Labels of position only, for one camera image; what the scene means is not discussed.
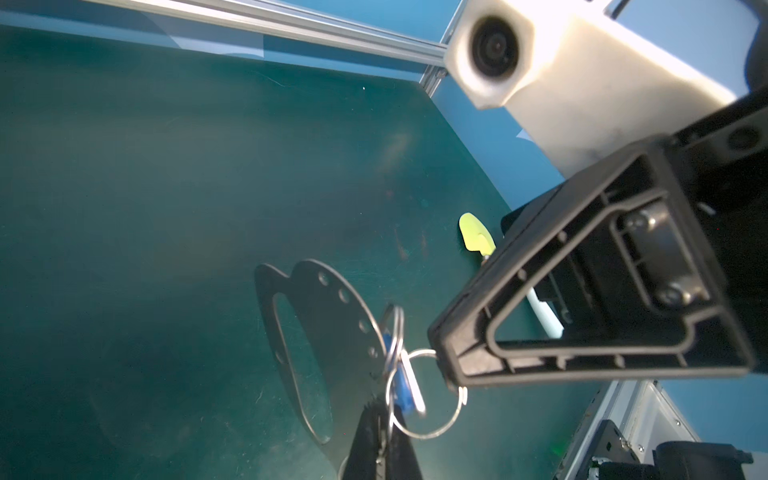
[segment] hole in plate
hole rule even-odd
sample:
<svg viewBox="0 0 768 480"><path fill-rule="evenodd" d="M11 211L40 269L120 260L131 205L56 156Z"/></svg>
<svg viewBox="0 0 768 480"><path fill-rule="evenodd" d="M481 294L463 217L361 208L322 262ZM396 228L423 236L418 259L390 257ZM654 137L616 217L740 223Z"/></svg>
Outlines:
<svg viewBox="0 0 768 480"><path fill-rule="evenodd" d="M304 415L319 441L327 443L333 435L333 417L323 372L301 322L282 293L275 295L275 311L290 355Z"/></svg>

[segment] metal split ring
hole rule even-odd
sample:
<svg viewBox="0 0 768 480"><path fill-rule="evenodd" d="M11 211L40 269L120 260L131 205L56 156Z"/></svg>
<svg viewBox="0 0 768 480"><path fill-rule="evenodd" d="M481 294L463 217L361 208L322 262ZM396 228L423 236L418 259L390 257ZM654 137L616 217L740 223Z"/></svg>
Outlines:
<svg viewBox="0 0 768 480"><path fill-rule="evenodd" d="M386 306L382 316L382 325L379 327L381 331L386 329L389 317L392 317L392 342L389 345L389 349L384 352L383 375L388 375L390 372L397 370L397 362L400 360L403 338L406 334L406 313L400 305L390 303Z"/></svg>
<svg viewBox="0 0 768 480"><path fill-rule="evenodd" d="M433 349L419 349L414 350L411 353L403 353L402 357L404 359L410 360L412 358L418 357L418 356L431 356L433 359L437 359L437 353ZM392 411L392 408L394 406L394 402L392 401L392 381L395 378L395 373L397 372L397 369L394 369L389 373L389 378L386 380L386 389L384 390L384 401L386 402L387 407L389 407L389 411L391 412L389 415L389 422L391 424L394 424L398 429L400 429L400 432L405 433L407 436L411 437L412 439L419 439L419 440L429 440L436 437L439 437L443 433L447 432L448 429L450 429L453 424L456 422L456 419L458 418L458 414L461 413L462 407L467 404L467 387L460 386L458 388L458 405L456 406L456 411L453 412L453 416L451 417L448 422L440 427L439 429L436 429L430 433L414 433L405 428L404 426L400 425L400 422L398 421L397 417L395 417L394 412Z"/></svg>

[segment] green tabletop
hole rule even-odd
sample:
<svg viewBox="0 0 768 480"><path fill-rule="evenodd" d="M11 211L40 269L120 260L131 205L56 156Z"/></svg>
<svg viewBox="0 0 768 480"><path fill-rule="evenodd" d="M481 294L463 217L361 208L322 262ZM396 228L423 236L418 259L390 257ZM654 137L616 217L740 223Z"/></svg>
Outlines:
<svg viewBox="0 0 768 480"><path fill-rule="evenodd" d="M0 28L0 478L335 478L253 270L322 260L425 347L478 268L467 211L499 238L506 205L417 84ZM543 335L527 304L510 320ZM455 397L416 368L440 422ZM598 386L471 390L416 443L424 477L550 478Z"/></svg>

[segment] white camera housing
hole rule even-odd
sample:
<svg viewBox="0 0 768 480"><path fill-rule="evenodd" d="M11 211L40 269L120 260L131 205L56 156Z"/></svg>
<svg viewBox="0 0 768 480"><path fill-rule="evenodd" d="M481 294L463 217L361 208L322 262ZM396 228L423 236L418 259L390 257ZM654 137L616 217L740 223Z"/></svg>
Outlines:
<svg viewBox="0 0 768 480"><path fill-rule="evenodd" d="M472 57L489 17L507 22L519 49L516 68L495 78ZM477 108L506 108L566 178L736 99L584 0L469 0L445 65Z"/></svg>

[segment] camera lens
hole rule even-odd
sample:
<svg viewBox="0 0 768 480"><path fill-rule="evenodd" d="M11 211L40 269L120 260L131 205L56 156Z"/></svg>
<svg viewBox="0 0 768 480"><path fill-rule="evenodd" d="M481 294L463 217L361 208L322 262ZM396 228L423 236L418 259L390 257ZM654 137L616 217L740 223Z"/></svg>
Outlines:
<svg viewBox="0 0 768 480"><path fill-rule="evenodd" d="M518 64L518 39L500 18L486 18L475 30L472 58L483 74L500 77Z"/></svg>

